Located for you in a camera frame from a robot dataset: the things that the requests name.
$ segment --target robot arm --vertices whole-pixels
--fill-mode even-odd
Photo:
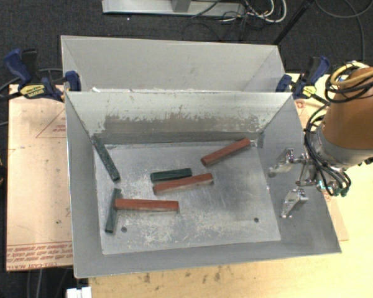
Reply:
[[[299,158],[283,153],[269,169],[272,177],[293,164],[302,165],[297,187],[285,198],[282,217],[308,200],[303,186],[316,185],[330,196],[345,196],[351,185],[346,170],[373,161],[373,67],[358,62],[339,67],[326,81],[325,98],[327,103],[305,127],[306,153]]]

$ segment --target red block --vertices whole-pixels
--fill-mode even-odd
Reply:
[[[155,194],[173,192],[178,190],[190,189],[202,184],[210,184],[213,182],[213,175],[211,173],[199,174],[198,176],[190,176],[178,180],[167,181],[154,185]]]
[[[116,210],[151,210],[178,211],[178,201],[143,200],[143,199],[115,199],[113,207]]]
[[[230,154],[239,151],[240,149],[249,147],[251,144],[250,139],[243,138],[242,140],[238,140],[237,142],[234,142],[220,150],[217,150],[213,153],[210,153],[209,155],[204,156],[200,161],[205,166],[212,165],[213,163],[216,163],[223,158],[229,156]]]

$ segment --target clamp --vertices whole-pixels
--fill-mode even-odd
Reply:
[[[294,100],[312,97],[326,104],[325,99],[316,95],[315,83],[326,74],[329,68],[330,62],[326,57],[313,56],[310,58],[309,68],[299,75],[296,82],[292,81],[290,75],[283,75],[276,87],[276,92],[285,92],[291,86]]]
[[[56,83],[65,83],[65,91],[81,91],[81,83],[78,74],[75,71],[67,71],[64,77],[58,80],[52,80],[47,77],[41,77],[44,71],[60,71],[60,69],[36,69],[37,51],[35,49],[24,50],[21,53],[19,48],[15,48],[4,57],[4,65],[15,76],[20,83],[18,92],[0,98],[0,102],[9,99],[24,96],[27,99],[46,98],[54,101],[63,102],[63,91],[58,89]]]

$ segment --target black floor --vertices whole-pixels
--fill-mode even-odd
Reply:
[[[209,17],[103,15],[102,0],[0,0],[0,85],[13,78],[3,65],[14,48],[39,51],[39,67],[61,67],[60,36],[135,37],[227,43],[273,44],[305,0],[286,0],[288,15],[278,24],[251,18],[226,24]],[[363,61],[373,66],[373,0],[317,0],[279,44],[286,71],[304,70],[311,56],[326,56],[332,65]],[[7,120],[7,104],[0,104],[0,123]],[[7,127],[0,127],[0,155],[7,163]],[[6,188],[0,188],[0,290],[5,297],[34,297],[39,271],[7,273],[4,269]],[[72,272],[48,269],[42,273],[41,297],[55,297],[58,287],[75,286]]]

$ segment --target dark green block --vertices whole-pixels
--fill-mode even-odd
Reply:
[[[176,169],[169,171],[154,172],[150,174],[150,180],[152,182],[176,180],[192,176],[191,168]]]
[[[101,158],[106,171],[111,176],[112,181],[120,180],[120,174],[116,166],[113,163],[111,156],[109,155],[104,143],[97,136],[93,136],[93,144],[98,152],[99,157]]]
[[[113,234],[117,224],[117,210],[113,207],[115,199],[121,199],[122,194],[120,189],[113,189],[111,203],[109,205],[108,217],[106,219],[105,232]]]

